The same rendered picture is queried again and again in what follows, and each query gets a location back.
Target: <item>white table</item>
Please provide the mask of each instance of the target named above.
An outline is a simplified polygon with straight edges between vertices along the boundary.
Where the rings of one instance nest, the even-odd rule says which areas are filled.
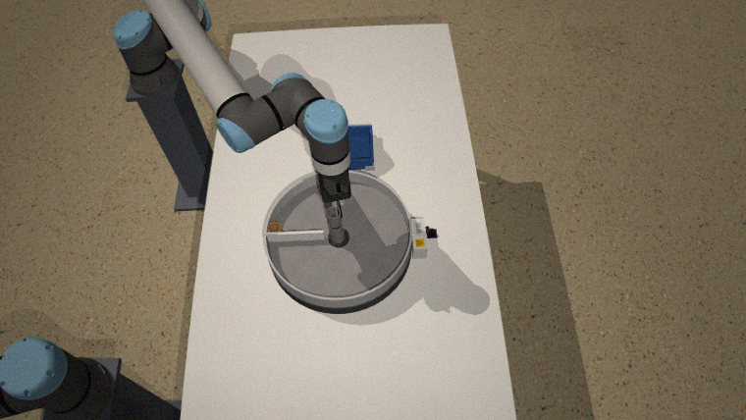
[[[312,171],[305,140],[292,128],[237,154],[218,134],[182,419],[515,418],[448,26],[237,34],[230,60],[254,98],[300,73],[345,107],[351,125],[371,124],[371,173],[439,239],[371,308],[301,306],[273,277],[261,232],[277,194]]]

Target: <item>blue joint cap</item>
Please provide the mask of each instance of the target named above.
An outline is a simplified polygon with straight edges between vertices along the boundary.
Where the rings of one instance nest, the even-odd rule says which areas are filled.
[[[0,388],[17,399],[52,394],[67,373],[68,359],[62,348],[36,337],[14,342],[0,358]]]
[[[284,74],[284,75],[278,77],[277,80],[275,80],[274,83],[272,83],[272,87],[270,87],[270,90],[274,90],[275,86],[277,86],[278,83],[280,83],[283,80],[287,80],[287,79],[305,79],[305,78],[303,76],[299,75],[298,73],[287,73],[287,74]]]
[[[199,0],[199,4],[202,5],[202,10],[204,11],[204,29],[210,30],[212,27],[212,19],[210,19],[210,12],[207,11],[207,5],[204,3],[204,0]]]
[[[217,124],[220,135],[237,153],[243,153],[255,145],[248,133],[233,121],[219,118]]]
[[[153,26],[153,17],[141,10],[129,12],[114,25],[114,40],[121,50],[138,45]]]
[[[331,99],[319,99],[308,105],[303,122],[308,134],[323,143],[336,143],[347,133],[345,109]]]

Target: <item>brown round object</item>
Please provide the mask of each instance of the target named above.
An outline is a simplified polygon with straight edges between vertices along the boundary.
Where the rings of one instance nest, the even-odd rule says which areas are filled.
[[[280,225],[280,222],[270,222],[267,226],[267,232],[281,232],[282,229],[283,226]]]

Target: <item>round gray tray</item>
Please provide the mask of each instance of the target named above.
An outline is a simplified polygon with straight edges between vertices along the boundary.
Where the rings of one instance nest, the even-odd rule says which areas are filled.
[[[352,198],[342,202],[349,232],[344,247],[327,241],[315,173],[281,192],[264,223],[264,247],[278,283],[296,301],[322,312],[353,312],[381,301],[411,259],[409,214],[401,199],[372,175],[350,171],[349,180]],[[282,230],[268,232],[272,222]]]

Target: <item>brown floor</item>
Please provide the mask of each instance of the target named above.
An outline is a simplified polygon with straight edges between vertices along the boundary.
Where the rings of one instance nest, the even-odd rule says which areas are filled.
[[[224,57],[238,32],[450,24],[519,419],[744,418],[741,2],[208,6]],[[121,357],[179,399],[201,213],[174,213],[174,173],[124,99],[112,28],[138,9],[3,2],[0,350],[36,336]]]

